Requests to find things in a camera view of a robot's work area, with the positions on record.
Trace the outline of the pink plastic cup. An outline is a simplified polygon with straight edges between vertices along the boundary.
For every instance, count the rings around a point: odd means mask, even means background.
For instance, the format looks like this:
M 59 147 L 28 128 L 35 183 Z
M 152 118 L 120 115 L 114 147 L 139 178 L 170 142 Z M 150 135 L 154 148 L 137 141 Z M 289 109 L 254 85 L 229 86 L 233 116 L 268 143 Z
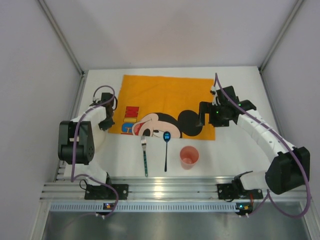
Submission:
M 199 160 L 199 152 L 193 146 L 185 146 L 181 149 L 180 153 L 180 164 L 185 170 L 190 170 Z

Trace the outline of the orange cartoon mouse cloth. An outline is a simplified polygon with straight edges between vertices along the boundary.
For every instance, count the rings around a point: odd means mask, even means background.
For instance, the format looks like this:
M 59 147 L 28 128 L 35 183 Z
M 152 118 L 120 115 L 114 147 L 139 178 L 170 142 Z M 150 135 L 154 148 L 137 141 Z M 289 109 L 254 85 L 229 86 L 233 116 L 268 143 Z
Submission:
M 124 75 L 111 134 L 213 141 L 214 127 L 197 126 L 200 102 L 212 102 L 214 80 Z

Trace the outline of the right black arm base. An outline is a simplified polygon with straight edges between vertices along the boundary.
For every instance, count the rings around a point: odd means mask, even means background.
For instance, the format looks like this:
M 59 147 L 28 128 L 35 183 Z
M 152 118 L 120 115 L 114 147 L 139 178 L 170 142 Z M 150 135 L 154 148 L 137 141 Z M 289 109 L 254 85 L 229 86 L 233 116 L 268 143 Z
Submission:
M 261 200 L 263 193 L 261 189 L 245 190 L 232 183 L 219 183 L 217 194 L 219 200 L 232 202 L 233 200 Z

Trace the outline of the cream round plate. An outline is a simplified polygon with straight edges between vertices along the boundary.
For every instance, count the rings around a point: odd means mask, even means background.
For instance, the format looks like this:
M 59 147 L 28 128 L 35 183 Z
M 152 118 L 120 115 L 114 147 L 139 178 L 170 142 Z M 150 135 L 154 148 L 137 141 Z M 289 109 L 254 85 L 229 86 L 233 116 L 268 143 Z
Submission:
M 92 128 L 94 151 L 98 153 L 104 147 L 107 131 L 101 130 L 98 125 Z

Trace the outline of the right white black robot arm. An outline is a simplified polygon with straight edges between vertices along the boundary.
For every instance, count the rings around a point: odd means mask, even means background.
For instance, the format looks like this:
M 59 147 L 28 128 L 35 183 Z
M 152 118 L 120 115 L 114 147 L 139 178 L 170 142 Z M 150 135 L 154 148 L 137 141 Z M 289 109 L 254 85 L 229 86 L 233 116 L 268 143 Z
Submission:
M 283 139 L 250 100 L 239 100 L 232 86 L 212 86 L 210 93 L 213 101 L 199 104 L 197 126 L 205 125 L 206 114 L 215 128 L 234 122 L 257 143 L 270 162 L 267 170 L 247 171 L 235 177 L 243 190 L 268 189 L 281 195 L 305 185 L 310 179 L 310 152 L 305 147 L 295 147 Z

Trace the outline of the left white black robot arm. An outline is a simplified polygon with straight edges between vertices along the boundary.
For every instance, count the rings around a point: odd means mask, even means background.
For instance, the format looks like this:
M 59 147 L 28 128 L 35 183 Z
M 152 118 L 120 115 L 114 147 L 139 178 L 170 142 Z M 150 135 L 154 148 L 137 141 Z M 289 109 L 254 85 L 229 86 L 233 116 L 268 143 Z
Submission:
M 109 174 L 95 160 L 95 153 L 104 142 L 107 130 L 115 124 L 113 115 L 117 104 L 114 94 L 104 92 L 84 113 L 59 124 L 57 154 L 71 166 L 72 181 L 84 177 L 94 186 L 111 184 Z

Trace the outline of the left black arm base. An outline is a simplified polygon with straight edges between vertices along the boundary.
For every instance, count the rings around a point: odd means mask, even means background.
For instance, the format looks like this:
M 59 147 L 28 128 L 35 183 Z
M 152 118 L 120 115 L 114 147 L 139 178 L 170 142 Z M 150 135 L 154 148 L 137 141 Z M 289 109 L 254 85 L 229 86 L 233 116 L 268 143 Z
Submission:
M 111 187 L 117 192 L 119 200 L 127 200 L 129 194 L 128 184 L 112 184 Z M 85 189 L 85 200 L 116 200 L 116 193 L 103 185 L 88 184 Z

